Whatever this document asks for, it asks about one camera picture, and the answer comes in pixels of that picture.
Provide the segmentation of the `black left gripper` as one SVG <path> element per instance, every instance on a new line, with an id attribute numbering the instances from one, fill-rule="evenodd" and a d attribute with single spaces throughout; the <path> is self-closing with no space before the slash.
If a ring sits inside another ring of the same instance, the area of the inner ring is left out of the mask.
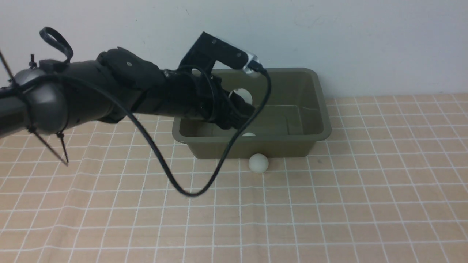
<path id="1" fill-rule="evenodd" d="M 250 74 L 256 55 L 214 35 L 202 32 L 176 70 L 165 70 L 167 85 L 174 89 L 171 101 L 179 118 L 214 123 L 221 129 L 239 129 L 255 112 L 247 99 L 222 87 L 212 70 L 220 62 Z"/>

